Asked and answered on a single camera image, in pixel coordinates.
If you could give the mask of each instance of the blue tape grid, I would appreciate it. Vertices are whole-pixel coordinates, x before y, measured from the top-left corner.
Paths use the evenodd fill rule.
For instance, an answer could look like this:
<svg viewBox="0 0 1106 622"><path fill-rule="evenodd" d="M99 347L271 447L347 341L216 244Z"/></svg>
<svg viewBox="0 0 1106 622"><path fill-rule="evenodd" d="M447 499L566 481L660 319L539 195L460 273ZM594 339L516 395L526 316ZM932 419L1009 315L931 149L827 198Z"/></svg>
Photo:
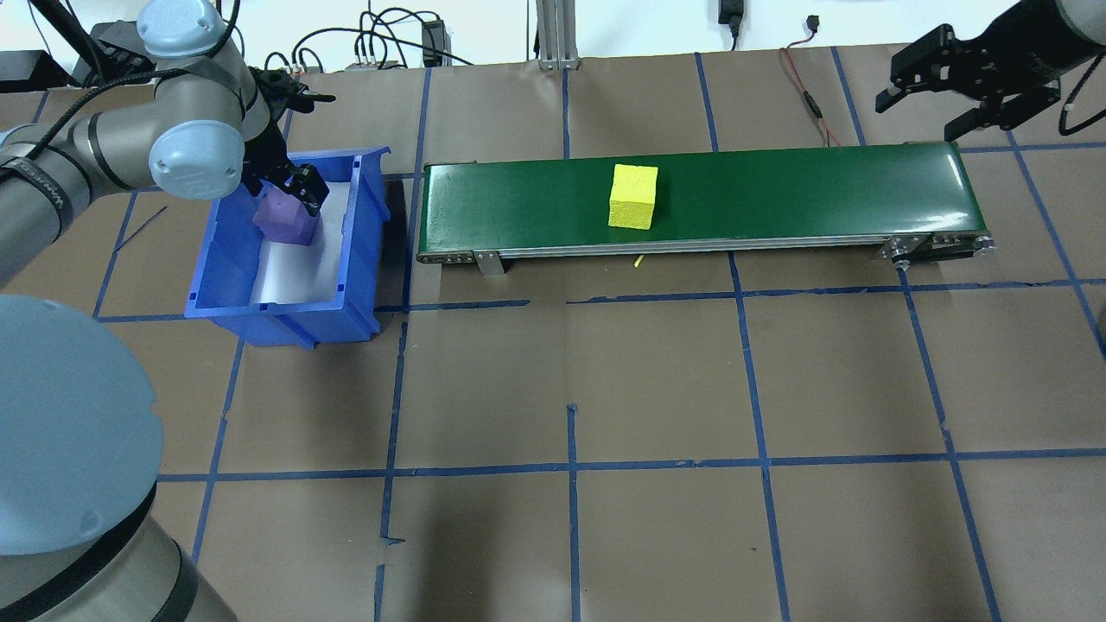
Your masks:
<svg viewBox="0 0 1106 622"><path fill-rule="evenodd" d="M1004 449L987 452L957 452L960 462L988 460L1041 460L1055 458L1106 458L1106 447L1074 447L1055 449ZM947 453L931 454L858 454L839 456L776 456L770 457L773 467L783 466L839 466L839 465L886 465L914 463L943 463L949 460ZM291 471L251 471L251 473L218 473L216 481L301 481L313 479L384 479L417 478L417 477L481 477L494 475L525 475L529 473L576 473L608 470L672 470L699 468L761 468L761 459L750 458L708 458L708 459L671 459L671 460L615 460L615 462L577 462L570 463L535 463L517 465L494 465L474 467L410 467L388 471L384 468L334 469L334 470L291 470ZM164 483L207 481L206 473L167 473L157 477Z"/></svg>
<svg viewBox="0 0 1106 622"><path fill-rule="evenodd" d="M568 404L568 566L572 592L572 622L581 622L580 602L580 497L576 480L576 405Z"/></svg>
<svg viewBox="0 0 1106 622"><path fill-rule="evenodd" d="M849 114L853 118L854 129L857 134L857 138L862 145L866 144L863 128L860 126L859 117L856 112L856 106L853 100L852 91L849 90L847 79L845 77L844 68L841 62L839 54L836 48L832 48L832 54L834 59L834 64L836 65L838 76L841 79L842 87L845 94L846 104L849 108ZM702 65L702 59L700 54L696 54L696 66L699 75L700 87L703 97L703 108L707 117L708 129L711 138L712 151L718 151L718 136L714 127L713 111L711 108L710 94L707 84L707 76ZM389 179L413 179L415 190L411 197L411 209L408 222L408 261L407 269L405 273L404 281L404 304L403 307L396 308L379 308L378 311L444 311L444 310L455 310L455 309L486 309L486 308L501 308L501 307L521 307L528 304L528 300L508 300L508 301L482 301L482 302L459 302L459 303L439 303L439 304L418 304L411 305L409 303L409 288L410 288L410 256L414 252L414 234L416 227L417 218L417 197L420 188L421 175L418 170L421 169L422 165L422 151L425 146L425 135L426 135L426 116L427 107L429 101L429 89L430 89L430 70L427 70L424 80L422 89L422 100L421 110L419 116L419 134L418 134L418 146L416 149L416 163L415 172L413 173L401 173L393 174L386 176ZM35 121L41 116L42 110L45 106L48 94L43 94L42 101L39 104L39 108L35 112ZM284 120L283 135L285 138L291 129L292 124L292 113L289 112ZM571 141L568 135L568 73L563 72L562 74L562 126L563 126L563 155L565 158L571 156ZM638 470L638 469L674 469L674 468L760 468L763 477L763 489L765 495L765 511L769 518L770 528L770 540L772 541L772 552L773 552L773 566L776 573L776 587L780 597L781 614L784 621L790 620L789 604L786 600L786 585L784 581L782 554L779 542L779 532L775 526L775 514L774 514L774 502L772 499L771 490L771 476L770 469L772 466L830 466L830 465L855 465L855 464L904 464L904 463L927 463L927 462L948 462L953 470L953 479L957 483L958 495L961 499L961 507L963 509L964 519L968 523L970 539L972 540L973 552L975 553L977 563L979 566L981 580L984 584L984 593L987 595L988 605L991 610L992 620L1001 620L998 604L994 599L993 589L990 584L990 578L987 572L985 562L983 560L981 546L979 542L978 533L975 531L974 521L971 516L971 508L968 504L967 491L963 486L963 479L960 475L959 463L961 460L1005 460L1005 459L1046 459L1046 458L1085 458L1085 457L1106 457L1106 447L1084 447L1084 448L1056 448L1056 449L1025 449L1025 450L999 450L999 452L957 452L952 443L951 435L946 431L942 431L942 435L946 437L946 453L943 454L891 454L891 455L852 455L852 456L792 456L792 457L771 457L768 454L768 448L764 442L763 435L763 422L760 417L759 408L759 396L755 391L755 370L752 361L752 349L749 344L748 335L748 324L744 317L744 303L743 300L747 298L754 297L781 297L781 296L800 296L800 294L855 294L855 293L887 293L887 292L901 292L907 300L908 310L911 315L911 323L915 326L916 338L918 340L919 353L922 356L924 367L927 370L927 380L930 382L930 388L935 400L935 406L938 408L939 419L943 419L943 408L940 405L940 393L937 387L936 376L932 373L932 364L929 360L928 350L925 345L925 335L921 331L921 324L917 317L917 310L914 305L912 292L916 291L960 291L960 290L975 290L975 289L1013 289L1013 288L1032 288L1032 287L1072 287L1076 290L1077 297L1079 299L1081 307L1084 313L1087 315L1088 322L1093 329L1095 338L1098 341L1098 345L1103 351L1104 356L1106 356L1106 345L1103 344L1100 335L1098 335L1097 324L1094 321L1093 313L1091 312L1089 304L1083 293L1082 286L1087 284L1106 284L1106 279L1078 279L1076 278L1075 271L1064 251L1063 245L1060 240L1055 228L1052 225L1052 220L1048 216L1047 209L1044 201L1041 199L1040 193L1036 189L1035 183L1033 182L1032 175L1029 172L1029 167L1022 157L1023 152L1033 151L1058 151L1058 149L1086 149L1086 148L1106 148L1106 143L1073 143L1073 144L1055 144L1055 145L1019 145L1012 135L1009 135L1010 146L1001 147L967 147L962 148L963 153L1013 153L1018 158L1019 166L1025 177L1026 184L1033 195L1034 201L1041 211L1042 219L1048 229L1050 236L1053 239L1054 246L1056 247L1057 253L1060 255L1062 262L1064 263L1065 270L1067 271L1068 279L1061 281L1050 281L1050 282L999 282L999 283L948 283L948 284L929 284L929 286L911 286L906 279L905 274L900 278L900 283L898 286L870 286L870 287L853 287L853 288L814 288L814 289L803 289L803 290L751 290L742 291L740 284L740 278L737 272L737 265L733 261L733 253L729 255L731 265L731 274L734 281L733 292L697 292L697 293L675 293L675 294L646 294L646 296L622 296L622 297L598 297L589 300L583 301L568 301L568 304L592 304L592 303L616 303L616 302L648 302L648 301L676 301L676 300L705 300L705 299L727 299L732 298L738 302L738 317L739 317L739 330L742 333L742 350L745 356L748 382L750 383L750 394L753 401L753 413L754 413L754 426L758 431L758 456L755 458L720 458L720 459L675 459L675 460L633 460L633 462L592 462L592 463L580 463L575 457L575 416L576 411L574 406L570 406L568 411L568 443L570 443L570 459L567 463L542 463L542 464L523 464L523 465L497 465L497 466L482 466L482 467L459 467L459 468L395 468L395 447L398 438L398 425L399 425L399 411L400 411L400 396L403 386L403 357L404 350L406 345L406 334L407 324L404 323L403 334L400 338L400 351L397 359L397 370L396 370L396 386L394 394L394 408L393 408L393 422L392 431L389 435L389 450L388 450L388 466L384 469L349 469L349 470L317 470L317 471L288 471L288 473L219 473L218 464L221 456L221 448L227 428L227 412L229 412L230 404L233 398L234 385L238 377L239 365L241 363L243 343L239 341L238 348L236 349L234 362L231 370L231 377L228 382L227 396L225 402L225 412L220 417L219 431L216 438L216 445L212 452L211 465L206 474L164 474L159 476L159 481L165 483L176 483L176 481L202 481L206 484L204 502L200 512L199 523L197 525L196 540L192 547L192 558L198 560L201 549L204 533L206 529L207 518L210 510L211 497L213 495L215 484L218 481L263 481L263 480L296 480L296 479L341 479L341 478L383 478L385 480L385 500L382 508L382 537L388 538L387 527L390 522L390 483L394 481L396 477L470 477L470 476L484 476L484 475L505 475L505 474L525 474L525 473L567 473L570 475L570 526L571 526L571 563L572 563L572 592L573 592L573 620L578 621L581 619L581 603L580 603L580 551L578 551L578 502L576 499L576 475L580 471L586 470ZM133 215L134 204L137 198L137 194L143 190L136 190L132 193L129 204L127 206L127 211L124 216L123 222L119 227L118 238L116 239L116 247L123 239L123 236L129 224L129 218ZM96 309L94 311L94 317L96 317L101 322L115 323L115 322L149 322L149 321L175 321L182 320L184 318L179 314L156 314L156 315L119 315L119 317L100 317L100 310L103 304L104 297L107 291L108 283L114 270L114 266L117 259L117 252L113 252L112 258L108 261L108 266L105 270L104 279L101 286L100 293L96 300ZM375 581L375 598L374 598L374 619L379 620L382 615L383 605L383 592L384 592L384 581L385 581L386 567L385 564L379 564L376 568L376 581Z"/></svg>

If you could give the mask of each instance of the red wire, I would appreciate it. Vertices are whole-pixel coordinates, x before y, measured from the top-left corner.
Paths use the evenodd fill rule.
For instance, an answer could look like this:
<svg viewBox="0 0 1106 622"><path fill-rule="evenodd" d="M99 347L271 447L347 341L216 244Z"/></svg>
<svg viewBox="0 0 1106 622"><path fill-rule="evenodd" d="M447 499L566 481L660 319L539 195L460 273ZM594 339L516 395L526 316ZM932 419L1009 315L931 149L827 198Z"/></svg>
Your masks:
<svg viewBox="0 0 1106 622"><path fill-rule="evenodd" d="M780 48L780 51L783 52L783 55L787 59L787 64L791 65L791 72L795 74L795 80L799 81L799 90L806 91L806 86L803 84L803 79L799 76L799 70L795 69L795 61L791 60L791 52L787 48Z"/></svg>
<svg viewBox="0 0 1106 622"><path fill-rule="evenodd" d="M794 41L792 43L789 43L786 48L780 48L780 51L783 52L784 58L787 59L787 64L791 65L791 72L795 74L795 82L799 83L799 90L804 93L806 92L806 85L803 84L803 79L802 76L799 75L799 69L795 68L795 61L791 58L791 51L789 50L789 48L791 48L792 45L799 45L801 43L810 42L812 39L814 39L814 34L815 33L811 33L810 37L803 39L802 41ZM833 133L832 129L830 129L830 124L826 123L826 120L820 118L818 124L822 125L823 128L825 128L826 134L828 134L830 137L833 138L833 142L836 143L837 146L839 147L841 141L838 141L837 136Z"/></svg>

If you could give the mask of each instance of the white wall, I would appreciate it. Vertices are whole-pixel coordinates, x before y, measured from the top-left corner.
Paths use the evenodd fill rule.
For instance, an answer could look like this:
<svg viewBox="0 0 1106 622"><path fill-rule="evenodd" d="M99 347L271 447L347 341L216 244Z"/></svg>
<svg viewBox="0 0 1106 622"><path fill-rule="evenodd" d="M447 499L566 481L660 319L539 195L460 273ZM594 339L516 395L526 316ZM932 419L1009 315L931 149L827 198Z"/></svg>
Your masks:
<svg viewBox="0 0 1106 622"><path fill-rule="evenodd" d="M72 0L86 29L102 21L133 20L145 0ZM779 48L805 37L803 23L818 13L822 29L813 44L852 45L914 41L941 22L960 38L974 37L1014 0L747 0L738 49ZM231 0L223 1L230 12ZM478 64L519 62L533 41L533 0L420 0L413 10L441 13L453 53ZM379 11L392 6L375 2ZM356 27L363 0L242 0L239 27L247 61L261 64L271 51L289 53L300 37L320 28ZM526 14L531 15L526 30ZM729 50L730 33L714 23L718 0L578 0L577 45L582 56L629 56ZM39 23L62 66L76 54L41 17ZM415 22L397 24L401 39L421 41ZM352 33L322 34L307 44L327 71L354 61ZM38 50L39 33L25 0L0 0L0 50ZM411 64L420 63L410 50Z"/></svg>

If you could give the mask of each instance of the power adapter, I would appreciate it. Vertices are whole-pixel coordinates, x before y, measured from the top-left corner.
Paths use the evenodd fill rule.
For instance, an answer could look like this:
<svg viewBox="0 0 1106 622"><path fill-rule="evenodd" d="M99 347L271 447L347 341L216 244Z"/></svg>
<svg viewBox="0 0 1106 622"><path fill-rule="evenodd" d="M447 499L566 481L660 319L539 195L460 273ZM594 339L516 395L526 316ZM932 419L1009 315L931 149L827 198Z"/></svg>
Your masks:
<svg viewBox="0 0 1106 622"><path fill-rule="evenodd" d="M449 33L446 32L445 21L430 20L426 22L426 28L422 29L422 45L446 52L447 54L450 52ZM451 64L448 58L442 56L438 52L422 50L422 66L441 66L448 64Z"/></svg>
<svg viewBox="0 0 1106 622"><path fill-rule="evenodd" d="M729 24L730 34L733 35L734 41L738 38L738 31L741 29L741 20L744 17L745 0L719 0L718 23Z"/></svg>

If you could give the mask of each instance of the blue tape line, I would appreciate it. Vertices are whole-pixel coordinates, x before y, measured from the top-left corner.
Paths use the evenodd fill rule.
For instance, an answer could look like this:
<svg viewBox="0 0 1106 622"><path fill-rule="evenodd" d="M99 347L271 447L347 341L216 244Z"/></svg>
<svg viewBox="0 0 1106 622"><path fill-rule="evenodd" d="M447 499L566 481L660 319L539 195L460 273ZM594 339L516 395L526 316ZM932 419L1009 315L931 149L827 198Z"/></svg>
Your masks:
<svg viewBox="0 0 1106 622"><path fill-rule="evenodd" d="M196 526L196 539L192 540L192 563L199 563L200 550L204 548L204 532L207 530L207 519L211 510L211 496L215 494L216 475L219 473L219 458L222 455L222 442L227 436L227 417L219 418L219 433L215 437L215 450L211 452L211 466L208 468L207 486L204 487L204 502L200 505L200 520Z"/></svg>
<svg viewBox="0 0 1106 622"><path fill-rule="evenodd" d="M999 612L999 603L994 598L991 573L987 569L987 560L983 558L983 546L975 529L975 518L972 515L971 501L968 499L968 488L964 485L963 474L960 473L960 462L957 458L956 445L952 443L952 433L949 432L946 423L945 404L941 401L941 392L937 386L937 374L933 372L933 363L929 356L929 348L926 345L926 335L921 330L921 320L918 318L918 308L915 305L914 294L910 292L910 283L906 278L906 272L902 270L899 270L899 282L902 284L902 296L906 299L907 312L910 314L910 324L914 328L914 336L918 343L921 364L926 371L929 393L933 400L933 408L937 411L937 423L941 429L941 437L945 440L945 450L949 466L952 469L952 480L957 487L957 496L960 498L960 509L963 512L964 523L968 528L968 539L971 541L972 553L975 556L975 567L979 569L980 580L983 584L983 595L987 599L987 607L991 612L991 621L1001 622L1002 615Z"/></svg>
<svg viewBox="0 0 1106 622"><path fill-rule="evenodd" d="M396 354L396 380L392 390L392 425L388 428L388 457L385 468L389 474L384 479L384 498L380 501L380 538L389 540L388 530L392 527L392 488L395 481L396 445L399 442L399 411L404 394L404 365L407 352L407 322L399 329L399 352Z"/></svg>
<svg viewBox="0 0 1106 622"><path fill-rule="evenodd" d="M1019 145L1019 149L1023 152L1060 152L1066 149L1102 149L1106 148L1106 143L1066 143L1066 144L1051 144L1051 145ZM1014 147L1011 146L998 146L998 147L960 147L960 153L962 154L995 154L995 153L1011 153Z"/></svg>
<svg viewBox="0 0 1106 622"><path fill-rule="evenodd" d="M1019 145L1023 152L1052 152L1062 149L1100 149L1106 143L1067 143L1066 145Z"/></svg>
<svg viewBox="0 0 1106 622"><path fill-rule="evenodd" d="M796 456L771 458L772 466L883 465L904 463L939 463L947 454L872 454L860 456Z"/></svg>
<svg viewBox="0 0 1106 622"><path fill-rule="evenodd" d="M1079 279L1081 284L1106 284L1106 279ZM1070 280L1055 280L1042 282L1027 281L997 281L993 283L933 283L926 286L910 286L914 291L961 291L982 289L1023 289L1023 288L1058 288L1071 287ZM902 291L902 286L855 286L836 288L812 288L812 289L764 289L747 290L741 293L743 298L764 297L786 297L801 294L816 296L838 296L856 293L898 293ZM624 296L596 296L586 300L570 300L565 304L607 304L615 302L659 302L674 300L724 300L733 298L728 291L707 291L688 293L643 293ZM378 308L377 311L392 311L393 308Z"/></svg>
<svg viewBox="0 0 1106 622"><path fill-rule="evenodd" d="M123 247L127 246L127 243L129 243L131 240L133 240L135 238L135 236L137 236L138 234L143 232L143 229L145 229L146 227L148 227L149 224L153 222L155 218L157 218L158 216L165 214L165 210L167 210L167 209L169 209L168 205L166 205L161 209L158 209L157 211L154 212L153 216L150 216L149 218L147 218L145 222L143 222L142 225L138 225L138 228L135 229L133 234L131 234L129 236L127 236L122 242L115 245L115 252L118 252Z"/></svg>
<svg viewBox="0 0 1106 622"><path fill-rule="evenodd" d="M234 388L238 386L238 371L242 366L242 352L246 350L246 341L238 338L238 346L234 348L234 362L230 365L230 382L227 383L227 395L222 401L222 415L227 416L230 406L234 402Z"/></svg>
<svg viewBox="0 0 1106 622"><path fill-rule="evenodd" d="M42 92L42 99L39 100L39 107L34 108L34 116L31 117L31 123L38 123L42 118L42 111L46 107L46 97L50 96L50 91Z"/></svg>
<svg viewBox="0 0 1106 622"><path fill-rule="evenodd" d="M775 519L775 497L772 494L771 462L768 440L764 437L764 421L761 417L760 393L757 391L757 370L753 367L753 350L749 340L749 322L745 314L744 293L733 251L729 253L730 278L733 280L733 297L738 302L738 329L741 333L741 354L744 356L745 379L749 383L749 400L753 410L753 428L757 432L757 457L761 467L761 486L764 489L764 510L768 518L768 536L772 546L772 566L775 569L775 589L780 598L780 615L783 622L791 622L791 605L787 601L787 584L783 574L783 553L780 549L780 528Z"/></svg>
<svg viewBox="0 0 1106 622"><path fill-rule="evenodd" d="M1100 458L1106 447L1077 447L1072 449L1000 449L997 452L962 452L961 460L1020 460L1027 458Z"/></svg>
<svg viewBox="0 0 1106 622"><path fill-rule="evenodd" d="M519 475L523 473L564 473L566 463L533 463L526 465L474 467L414 467L395 469L396 477L468 477L471 475Z"/></svg>
<svg viewBox="0 0 1106 622"><path fill-rule="evenodd" d="M845 68L841 64L841 54L837 53L837 46L830 48L830 52L833 54L833 64L837 66L837 77L841 79L841 89L845 92L845 103L848 104L848 114L853 117L853 129L856 131L856 139L859 141L860 145L867 145L868 142L864 137L864 128L860 127L860 117L856 114L856 104L853 103L853 90L848 87L848 79L845 77Z"/></svg>
<svg viewBox="0 0 1106 622"><path fill-rule="evenodd" d="M1067 449L1000 449L987 452L958 452L961 460L1013 460L1043 458L1094 458L1106 457L1106 447L1078 447ZM769 458L772 466L834 466L862 464L909 464L947 460L948 454L872 454L854 456L787 456ZM585 470L671 470L690 468L751 468L759 467L760 458L711 458L703 460L614 460L568 463L534 463L524 465L476 466L476 467L411 467L395 469L395 477L468 477L481 475L523 475L528 473L566 473L575 468ZM298 479L377 479L388 476L385 468L220 473L218 481L273 481ZM204 473L179 473L158 475L158 481L207 481Z"/></svg>
<svg viewBox="0 0 1106 622"><path fill-rule="evenodd" d="M426 145L426 114L427 110L430 107L430 75L432 71L434 70L431 68L426 68L426 74L422 76L422 103L420 104L418 114L418 139L415 146L416 175L414 177L414 182L411 183L411 207L407 215L407 253L404 262L403 292L404 309L409 308L411 303L411 269L414 268L413 261L415 260L415 227L418 224L419 215L422 211L418 205L419 193L422 189L422 176L417 173L422 170L422 148Z"/></svg>
<svg viewBox="0 0 1106 622"><path fill-rule="evenodd" d="M376 566L376 584L373 587L373 622L380 622L384 610L384 564Z"/></svg>
<svg viewBox="0 0 1106 622"><path fill-rule="evenodd" d="M276 470L257 473L220 473L218 481L295 481L301 479L377 479L387 477L387 469L356 468L334 470Z"/></svg>
<svg viewBox="0 0 1106 622"><path fill-rule="evenodd" d="M207 481L206 473L163 473L157 476L157 480L167 483L177 481Z"/></svg>
<svg viewBox="0 0 1106 622"><path fill-rule="evenodd" d="M1044 226L1048 230L1048 236L1052 237L1053 246L1056 247L1056 255L1060 256L1060 261L1064 265L1064 270L1067 272L1071 286L1075 289L1075 297L1079 301L1079 307L1083 308L1083 314L1087 319L1087 325L1091 326L1091 333L1094 335L1095 342L1098 344L1098 353L1102 354L1103 359L1106 359L1106 338L1104 338L1102 331L1098 330L1098 320L1095 318L1094 311L1091 310L1091 302L1087 301L1087 296L1083 292L1083 287L1079 286L1079 279L1075 273L1075 268L1072 266L1072 260L1067 257L1067 251L1064 250L1064 243L1060 240L1060 234L1056 231L1056 227L1052 224L1052 217L1048 216L1048 208L1045 207L1044 199L1041 198L1041 193L1037 190L1036 183L1033 182L1033 175L1030 174L1030 167L1025 164L1025 157L1022 155L1022 149L1018 145L1018 141L1014 139L1013 133L1006 132L1006 138L1010 139L1010 146L1014 149L1014 158L1018 159L1018 166L1022 169L1022 176L1025 177L1025 184L1030 187L1030 194L1033 195L1033 203L1036 204L1037 211L1041 212L1041 219L1044 220Z"/></svg>
<svg viewBox="0 0 1106 622"><path fill-rule="evenodd" d="M931 286L910 286L911 291L966 291L980 289L1029 289L1029 288L1067 288L1071 281L1056 280L1039 283L1025 281L997 281L993 283L943 283Z"/></svg>
<svg viewBox="0 0 1106 622"><path fill-rule="evenodd" d="M561 70L561 131L563 134L562 145L563 158L568 159L572 155L568 141L568 70Z"/></svg>
<svg viewBox="0 0 1106 622"><path fill-rule="evenodd" d="M411 304L409 311L453 311L457 309L503 309L507 307L525 307L530 300L484 300L480 302L437 302L430 304Z"/></svg>
<svg viewBox="0 0 1106 622"><path fill-rule="evenodd" d="M702 90L702 105L707 110L707 128L710 131L710 151L718 152L718 133L714 131L714 111L710 107L710 90L707 89L707 72L702 69L702 54L695 53L695 66L699 71L699 89Z"/></svg>
<svg viewBox="0 0 1106 622"><path fill-rule="evenodd" d="M119 232L115 236L115 250L112 251L112 256L107 259L107 268L104 269L104 280L100 282L100 293L96 294L96 307L92 311L93 318L100 318L100 310L104 305L104 297L107 296L107 284L112 281L112 274L115 272L115 261L119 256L119 247L123 245L123 237L127 234L127 227L131 225L131 215L135 210L135 201L138 200L138 195L136 193L131 193L131 200L127 201L127 210L123 214L123 221L119 222Z"/></svg>
<svg viewBox="0 0 1106 622"><path fill-rule="evenodd" d="M681 468L759 467L760 458L712 458L706 460L612 460L577 463L576 470L670 470Z"/></svg>
<svg viewBox="0 0 1106 622"><path fill-rule="evenodd" d="M581 622L580 497L576 487L576 405L568 404L568 551L572 564L572 622Z"/></svg>
<svg viewBox="0 0 1106 622"><path fill-rule="evenodd" d="M846 288L814 288L814 289L762 289L743 292L744 298L797 296L802 293L834 296L841 293L889 293L902 291L900 286L858 286Z"/></svg>
<svg viewBox="0 0 1106 622"><path fill-rule="evenodd" d="M606 304L611 302L665 302L671 300L726 300L732 299L730 291L709 291L693 293L641 293L627 296L596 296L587 300L570 300L565 304Z"/></svg>
<svg viewBox="0 0 1106 622"><path fill-rule="evenodd" d="M1009 154L1010 147L960 147L961 154Z"/></svg>
<svg viewBox="0 0 1106 622"><path fill-rule="evenodd" d="M102 324L125 324L127 322L176 322L187 320L180 313L161 313L156 315L106 315L96 318Z"/></svg>

